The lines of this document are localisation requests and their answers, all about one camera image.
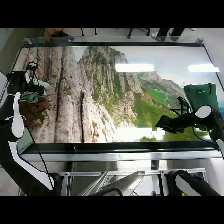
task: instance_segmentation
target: person's leg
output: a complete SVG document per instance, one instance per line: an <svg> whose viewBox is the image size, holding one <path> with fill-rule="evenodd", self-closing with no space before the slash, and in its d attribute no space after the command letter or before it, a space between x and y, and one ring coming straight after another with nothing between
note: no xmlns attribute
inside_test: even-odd
<svg viewBox="0 0 224 224"><path fill-rule="evenodd" d="M181 34L184 32L185 28L173 28L172 33L170 34L170 36L173 37L179 37L181 36Z"/></svg>
<svg viewBox="0 0 224 224"><path fill-rule="evenodd" d="M152 38L159 40L159 41L164 41L166 39L167 33L170 28L160 28L159 32L152 34Z"/></svg>

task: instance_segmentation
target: black frame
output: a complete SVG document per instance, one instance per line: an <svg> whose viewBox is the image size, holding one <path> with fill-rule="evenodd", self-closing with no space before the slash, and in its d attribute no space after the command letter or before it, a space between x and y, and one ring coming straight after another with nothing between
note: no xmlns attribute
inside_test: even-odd
<svg viewBox="0 0 224 224"><path fill-rule="evenodd" d="M48 38L45 43L24 43L22 48L32 47L63 47L63 46L180 46L204 47L212 62L203 41L195 43L178 42L69 42L66 38ZM36 146L42 154L95 154L95 153L120 153L120 152L181 152L181 151L210 151L214 148L203 141L175 141L175 142L116 142L116 143L34 143L22 154L38 154Z"/></svg>

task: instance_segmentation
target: rocky mountain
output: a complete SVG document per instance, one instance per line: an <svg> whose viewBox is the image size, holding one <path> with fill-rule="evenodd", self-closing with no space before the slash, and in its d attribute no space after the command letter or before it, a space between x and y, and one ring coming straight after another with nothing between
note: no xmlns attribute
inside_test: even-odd
<svg viewBox="0 0 224 224"><path fill-rule="evenodd" d="M38 62L37 77L48 82L51 108L31 130L36 142L114 142L119 127L154 127L160 116L183 96L173 81L156 72L118 73L128 63L122 52L89 46L76 61L75 48L23 49L15 69Z"/></svg>

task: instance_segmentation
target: shoe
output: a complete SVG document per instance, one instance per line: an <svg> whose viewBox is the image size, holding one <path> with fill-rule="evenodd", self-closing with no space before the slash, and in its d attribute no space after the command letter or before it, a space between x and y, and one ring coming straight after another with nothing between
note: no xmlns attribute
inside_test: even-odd
<svg viewBox="0 0 224 224"><path fill-rule="evenodd" d="M156 32L156 33L152 33L152 34L150 34L150 36L151 36L154 40L163 41L163 40L161 40L159 37L157 37L157 34L158 34L158 32Z"/></svg>
<svg viewBox="0 0 224 224"><path fill-rule="evenodd" d="M171 33L169 33L169 35L170 35L170 39L172 41L174 41L174 42L178 41L179 37L174 37L174 36L171 35Z"/></svg>

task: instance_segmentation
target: mountain image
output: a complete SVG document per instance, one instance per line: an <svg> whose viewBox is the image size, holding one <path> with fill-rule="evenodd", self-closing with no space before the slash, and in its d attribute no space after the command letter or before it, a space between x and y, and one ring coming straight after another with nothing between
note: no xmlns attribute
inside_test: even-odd
<svg viewBox="0 0 224 224"><path fill-rule="evenodd" d="M50 109L30 131L37 143L124 142L118 130L156 132L162 115L176 117L183 89L154 72L117 72L116 63L129 63L125 54L109 46L89 46L76 60L75 47L22 49L14 70L38 63L36 75L47 82ZM198 140L187 128L183 134L164 133L162 141ZM142 134L129 141L161 141Z"/></svg>

